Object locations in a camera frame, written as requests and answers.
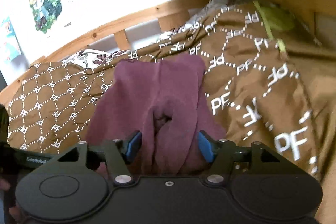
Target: brown fabric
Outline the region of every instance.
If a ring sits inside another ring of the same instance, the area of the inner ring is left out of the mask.
[[[38,64],[10,104],[9,143],[31,151],[63,151],[85,137],[97,99],[113,84],[121,58],[160,62],[189,51],[206,64],[208,107],[227,129],[227,138],[242,146],[262,141],[319,179],[324,200],[318,220],[336,223],[336,53],[314,45],[296,21],[294,28],[272,30],[286,45],[287,52],[280,53],[278,41],[268,39],[264,20],[253,3],[243,4],[220,9],[194,29],[94,70]]]

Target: screw head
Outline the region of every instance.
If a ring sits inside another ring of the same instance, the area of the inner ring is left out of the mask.
[[[115,181],[121,184],[129,183],[132,177],[129,175],[118,175],[115,177]]]
[[[221,175],[210,175],[207,180],[211,183],[221,183],[224,178]]]
[[[166,184],[166,186],[169,186],[169,187],[170,187],[170,186],[173,186],[173,185],[174,185],[174,182],[172,182],[172,181],[167,181],[165,184]]]

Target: maroon fabric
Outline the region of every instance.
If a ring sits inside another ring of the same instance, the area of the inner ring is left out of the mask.
[[[204,70],[203,60],[189,54],[159,63],[121,60],[113,86],[91,119],[87,142],[101,145],[140,130],[142,148],[134,172],[175,175],[204,170],[207,164],[196,133],[205,130],[214,139],[225,136],[201,89]]]

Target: cartoon character sticker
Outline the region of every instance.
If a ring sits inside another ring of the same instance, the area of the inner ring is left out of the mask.
[[[14,58],[21,55],[21,50],[16,39],[16,35],[9,17],[1,23],[0,53],[1,59],[5,63],[11,62]]]
[[[46,33],[62,11],[61,0],[29,0],[36,30]]]

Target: wooden headboard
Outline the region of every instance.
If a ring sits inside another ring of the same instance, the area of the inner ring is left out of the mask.
[[[268,0],[279,4],[282,7],[293,12],[298,18],[307,24],[311,32],[315,34],[315,14],[323,13],[325,15],[336,16],[336,0]],[[155,7],[151,7],[117,20],[108,22],[98,28],[91,30],[64,45],[49,56],[41,57],[31,65],[42,62],[57,62],[64,60],[68,56],[88,48],[93,42],[114,34],[115,41],[121,50],[130,49],[130,43],[127,40],[125,29],[137,24],[158,19],[162,31],[168,31],[173,27],[183,25],[189,19],[188,10],[204,7],[209,0],[172,0]],[[0,103],[8,106],[12,97],[25,78],[25,73],[16,81],[7,86],[0,92]]]

